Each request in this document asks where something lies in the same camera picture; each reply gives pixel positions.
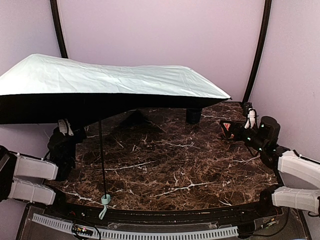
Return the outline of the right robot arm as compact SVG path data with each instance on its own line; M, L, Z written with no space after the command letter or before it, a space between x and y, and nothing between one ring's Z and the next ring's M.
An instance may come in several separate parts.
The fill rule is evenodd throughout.
M254 149L262 163L273 170L277 183L259 194L256 211L266 215L273 207L288 207L320 215L320 164L277 143L280 124L270 116L263 116L260 124L256 118L247 117L246 121L220 121L224 137L227 140L244 142ZM289 174L303 180L314 189L286 186L281 174Z

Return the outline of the mint green folding umbrella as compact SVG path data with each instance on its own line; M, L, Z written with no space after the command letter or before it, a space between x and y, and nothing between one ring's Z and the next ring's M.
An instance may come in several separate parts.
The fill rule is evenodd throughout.
M203 109L230 95L186 66L97 65L31 54L0 77L2 125L72 130L137 108Z

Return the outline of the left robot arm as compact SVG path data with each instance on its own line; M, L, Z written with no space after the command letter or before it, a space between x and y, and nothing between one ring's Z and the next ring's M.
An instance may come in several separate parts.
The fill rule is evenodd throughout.
M43 180L64 181L76 166L76 145L83 128L53 124L0 127L0 199L52 205L56 191Z

